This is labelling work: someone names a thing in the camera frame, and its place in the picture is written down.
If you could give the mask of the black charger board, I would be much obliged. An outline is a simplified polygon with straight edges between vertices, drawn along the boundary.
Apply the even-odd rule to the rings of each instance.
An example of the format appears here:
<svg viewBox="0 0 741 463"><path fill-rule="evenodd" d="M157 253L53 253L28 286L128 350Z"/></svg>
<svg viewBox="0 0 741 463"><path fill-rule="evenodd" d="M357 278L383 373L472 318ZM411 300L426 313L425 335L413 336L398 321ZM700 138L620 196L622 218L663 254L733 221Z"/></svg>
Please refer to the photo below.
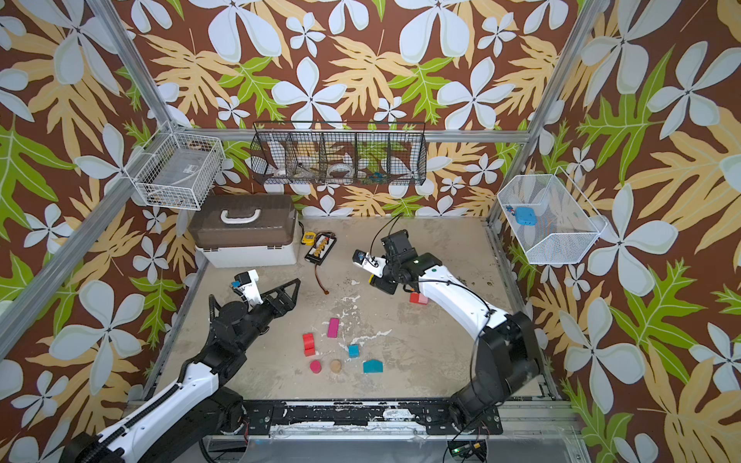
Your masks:
<svg viewBox="0 0 741 463"><path fill-rule="evenodd" d="M322 231L316 235L304 259L310 264L322 265L337 242L337 235L331 231Z"/></svg>

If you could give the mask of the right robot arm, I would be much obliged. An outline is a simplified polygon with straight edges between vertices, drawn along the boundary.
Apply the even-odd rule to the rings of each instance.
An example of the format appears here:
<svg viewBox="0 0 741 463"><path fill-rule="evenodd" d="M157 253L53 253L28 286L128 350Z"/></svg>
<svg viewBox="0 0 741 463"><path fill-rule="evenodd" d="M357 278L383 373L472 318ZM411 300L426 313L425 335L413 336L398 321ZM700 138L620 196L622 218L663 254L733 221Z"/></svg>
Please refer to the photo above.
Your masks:
<svg viewBox="0 0 741 463"><path fill-rule="evenodd" d="M542 374L534 323L526 314L488 303L433 254L418 254L408 231L387 235L381 243L382 256L357 250L353 263L370 273L372 287L389 295L403 287L424 296L471 335L469 383L451 396L449 413L458 431L486 424L499 405Z"/></svg>

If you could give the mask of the blue object in basket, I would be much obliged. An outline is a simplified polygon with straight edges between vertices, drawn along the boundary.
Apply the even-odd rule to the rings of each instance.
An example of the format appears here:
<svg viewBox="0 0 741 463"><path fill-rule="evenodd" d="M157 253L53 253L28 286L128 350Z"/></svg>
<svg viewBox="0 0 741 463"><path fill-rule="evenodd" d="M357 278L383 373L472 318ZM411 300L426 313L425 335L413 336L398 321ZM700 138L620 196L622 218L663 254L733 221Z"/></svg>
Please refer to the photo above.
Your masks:
<svg viewBox="0 0 741 463"><path fill-rule="evenodd" d="M538 218L532 208L519 206L514 212L514 218L518 225L534 227L538 223Z"/></svg>

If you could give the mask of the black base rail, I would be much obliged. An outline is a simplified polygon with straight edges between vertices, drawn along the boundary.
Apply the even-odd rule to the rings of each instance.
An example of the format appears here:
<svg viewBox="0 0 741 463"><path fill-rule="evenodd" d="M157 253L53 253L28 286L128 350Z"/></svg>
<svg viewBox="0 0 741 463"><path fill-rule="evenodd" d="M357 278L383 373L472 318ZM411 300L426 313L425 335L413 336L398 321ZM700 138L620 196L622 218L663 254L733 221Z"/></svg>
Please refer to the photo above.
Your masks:
<svg viewBox="0 0 741 463"><path fill-rule="evenodd" d="M249 436L278 434L280 426L321 426L380 429L400 424L424 435L449 435L485 431L503 433L496 406L466 417L445 397L432 399L243 400L229 405L216 419L222 434L246 432Z"/></svg>

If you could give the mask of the magenta wood block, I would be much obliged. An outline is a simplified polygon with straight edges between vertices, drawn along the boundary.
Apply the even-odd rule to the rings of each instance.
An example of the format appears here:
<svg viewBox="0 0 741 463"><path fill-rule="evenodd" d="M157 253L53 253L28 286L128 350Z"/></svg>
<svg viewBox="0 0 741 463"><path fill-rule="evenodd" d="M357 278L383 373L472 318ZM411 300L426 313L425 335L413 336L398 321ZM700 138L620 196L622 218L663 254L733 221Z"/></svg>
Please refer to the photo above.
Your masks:
<svg viewBox="0 0 741 463"><path fill-rule="evenodd" d="M329 325L328 325L327 337L330 339L337 339L339 335L339 329L340 329L339 318L331 318Z"/></svg>

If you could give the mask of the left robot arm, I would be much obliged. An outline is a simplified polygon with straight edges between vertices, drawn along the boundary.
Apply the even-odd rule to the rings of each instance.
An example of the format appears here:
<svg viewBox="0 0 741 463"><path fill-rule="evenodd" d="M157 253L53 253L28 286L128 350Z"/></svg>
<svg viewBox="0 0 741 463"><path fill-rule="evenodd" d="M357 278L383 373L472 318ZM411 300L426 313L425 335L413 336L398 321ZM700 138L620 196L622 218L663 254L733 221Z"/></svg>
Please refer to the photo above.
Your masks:
<svg viewBox="0 0 741 463"><path fill-rule="evenodd" d="M243 398L228 389L247 349L269 324L297 304L299 279L261 292L247 273L235 277L236 301L208 297L208 337L165 390L104 431L81 433L62 451L63 462L169 462L206 436L239 428Z"/></svg>

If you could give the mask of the teal arch block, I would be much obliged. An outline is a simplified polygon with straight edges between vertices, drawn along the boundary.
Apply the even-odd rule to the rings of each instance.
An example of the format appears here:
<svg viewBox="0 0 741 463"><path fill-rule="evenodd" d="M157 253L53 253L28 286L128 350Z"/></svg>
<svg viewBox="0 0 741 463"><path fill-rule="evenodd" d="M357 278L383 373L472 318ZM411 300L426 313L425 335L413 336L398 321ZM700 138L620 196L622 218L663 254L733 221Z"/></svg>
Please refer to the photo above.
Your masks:
<svg viewBox="0 0 741 463"><path fill-rule="evenodd" d="M364 374L374 374L384 372L384 364L380 360L372 359L363 363Z"/></svg>

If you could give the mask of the natural wood cylinder block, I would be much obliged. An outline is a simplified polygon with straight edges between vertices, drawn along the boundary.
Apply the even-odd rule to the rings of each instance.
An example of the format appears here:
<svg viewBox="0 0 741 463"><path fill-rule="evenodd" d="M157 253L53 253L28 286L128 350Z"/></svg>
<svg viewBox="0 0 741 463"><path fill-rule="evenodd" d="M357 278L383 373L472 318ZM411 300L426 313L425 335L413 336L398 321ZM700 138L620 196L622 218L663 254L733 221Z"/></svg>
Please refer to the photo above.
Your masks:
<svg viewBox="0 0 741 463"><path fill-rule="evenodd" d="M335 374L339 374L343 369L343 362L335 359L330 362L330 370Z"/></svg>

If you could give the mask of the small yellow connector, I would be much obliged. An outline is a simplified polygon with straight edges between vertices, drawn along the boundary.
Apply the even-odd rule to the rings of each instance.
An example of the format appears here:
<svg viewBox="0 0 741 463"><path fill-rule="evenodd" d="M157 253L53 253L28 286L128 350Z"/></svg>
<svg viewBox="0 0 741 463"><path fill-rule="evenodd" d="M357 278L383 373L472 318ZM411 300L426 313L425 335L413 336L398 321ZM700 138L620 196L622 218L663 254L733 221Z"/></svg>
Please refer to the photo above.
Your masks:
<svg viewBox="0 0 741 463"><path fill-rule="evenodd" d="M313 246L316 242L316 233L313 231L307 231L303 233L301 243L305 246Z"/></svg>

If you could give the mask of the red arch block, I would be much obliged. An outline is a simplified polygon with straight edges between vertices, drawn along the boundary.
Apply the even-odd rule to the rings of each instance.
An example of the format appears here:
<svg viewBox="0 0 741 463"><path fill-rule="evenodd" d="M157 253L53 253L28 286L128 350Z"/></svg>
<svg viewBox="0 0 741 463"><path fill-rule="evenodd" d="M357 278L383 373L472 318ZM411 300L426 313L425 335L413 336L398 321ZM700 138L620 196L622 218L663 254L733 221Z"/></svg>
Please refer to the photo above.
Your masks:
<svg viewBox="0 0 741 463"><path fill-rule="evenodd" d="M316 341L313 333L307 333L302 336L304 355L312 357L316 355Z"/></svg>

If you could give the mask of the white box brown lid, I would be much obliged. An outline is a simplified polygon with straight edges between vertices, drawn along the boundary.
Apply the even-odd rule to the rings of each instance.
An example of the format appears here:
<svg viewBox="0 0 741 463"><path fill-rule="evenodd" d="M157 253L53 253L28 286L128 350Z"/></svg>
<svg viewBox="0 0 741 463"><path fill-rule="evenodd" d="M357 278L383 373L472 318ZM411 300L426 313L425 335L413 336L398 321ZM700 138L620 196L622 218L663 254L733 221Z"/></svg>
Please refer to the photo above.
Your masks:
<svg viewBox="0 0 741 463"><path fill-rule="evenodd" d="M288 195L212 196L194 214L188 231L197 250L217 268L297 263L300 228Z"/></svg>

